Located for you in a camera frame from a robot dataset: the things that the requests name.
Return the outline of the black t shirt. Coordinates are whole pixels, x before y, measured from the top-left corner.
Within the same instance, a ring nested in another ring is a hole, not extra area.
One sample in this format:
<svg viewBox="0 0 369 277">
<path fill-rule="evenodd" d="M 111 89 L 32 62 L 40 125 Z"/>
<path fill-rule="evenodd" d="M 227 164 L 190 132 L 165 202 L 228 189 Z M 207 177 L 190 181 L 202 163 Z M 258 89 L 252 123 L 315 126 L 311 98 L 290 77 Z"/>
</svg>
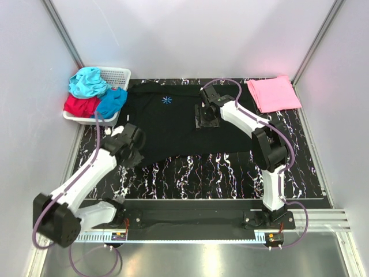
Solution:
<svg viewBox="0 0 369 277">
<path fill-rule="evenodd" d="M 141 166 L 174 156 L 248 152 L 251 138 L 229 122 L 197 129 L 195 107 L 201 104 L 199 85 L 132 85 L 118 117 L 118 125 L 133 124 L 146 134 Z"/>
</svg>

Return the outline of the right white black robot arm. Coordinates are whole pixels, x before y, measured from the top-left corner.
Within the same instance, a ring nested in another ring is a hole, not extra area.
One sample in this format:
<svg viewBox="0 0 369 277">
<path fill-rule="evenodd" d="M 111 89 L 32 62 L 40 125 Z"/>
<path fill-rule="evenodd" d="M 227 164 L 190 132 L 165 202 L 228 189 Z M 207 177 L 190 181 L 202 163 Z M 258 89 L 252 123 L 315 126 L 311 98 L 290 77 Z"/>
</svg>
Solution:
<svg viewBox="0 0 369 277">
<path fill-rule="evenodd" d="M 254 163 L 263 180 L 262 209 L 244 220 L 250 229 L 282 229 L 289 222 L 284 196 L 284 171 L 292 153 L 278 122 L 268 121 L 243 109 L 230 95 L 221 96 L 214 86 L 201 88 L 201 105 L 195 106 L 197 129 L 218 128 L 221 121 L 233 124 L 251 138 Z"/>
</svg>

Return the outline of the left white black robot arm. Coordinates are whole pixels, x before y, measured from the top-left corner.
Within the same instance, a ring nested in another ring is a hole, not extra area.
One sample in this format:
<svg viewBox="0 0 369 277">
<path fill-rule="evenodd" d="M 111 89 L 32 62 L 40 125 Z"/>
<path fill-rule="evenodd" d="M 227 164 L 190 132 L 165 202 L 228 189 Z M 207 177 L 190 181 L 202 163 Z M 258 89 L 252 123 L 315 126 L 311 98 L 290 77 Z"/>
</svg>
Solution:
<svg viewBox="0 0 369 277">
<path fill-rule="evenodd" d="M 39 193 L 33 200 L 32 241 L 37 234 L 67 248 L 78 236 L 91 228 L 108 224 L 117 229 L 124 223 L 120 200 L 102 200 L 81 207 L 89 192 L 118 165 L 126 169 L 138 165 L 146 135 L 130 123 L 117 127 L 111 135 L 97 138 L 90 158 L 60 187 L 50 194 Z"/>
</svg>

